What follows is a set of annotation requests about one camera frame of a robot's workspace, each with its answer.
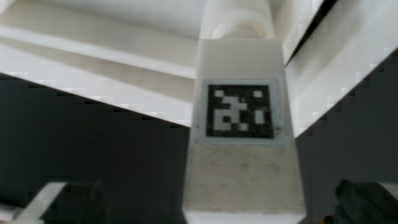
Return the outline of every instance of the scuffed white surface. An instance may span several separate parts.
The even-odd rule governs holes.
[[[298,223],[305,214],[300,169],[286,100],[280,46],[275,40],[202,40],[190,131],[182,211],[190,224]],[[202,81],[273,80],[282,105],[280,142],[202,143]]]
[[[337,1],[286,67],[294,136],[398,47],[398,1]]]
[[[204,213],[191,212],[186,215],[190,224],[296,224],[301,214],[234,214],[234,213]]]

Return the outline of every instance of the dark background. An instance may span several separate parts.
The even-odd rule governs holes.
[[[296,138],[305,203],[332,212],[339,180],[398,183],[398,56]],[[182,223],[188,128],[0,75],[0,201],[47,181],[104,183],[110,223]]]

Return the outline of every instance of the white pillar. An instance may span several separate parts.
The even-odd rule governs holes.
[[[262,0],[209,0],[198,44],[182,212],[188,224],[305,215],[280,43]]]

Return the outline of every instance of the white ceiling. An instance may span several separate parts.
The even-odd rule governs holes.
[[[207,0],[40,0],[182,36],[198,37]],[[270,0],[275,12],[284,0]]]

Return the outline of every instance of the black square pattern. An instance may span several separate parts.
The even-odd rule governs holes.
[[[268,85],[209,85],[206,136],[273,138]]]

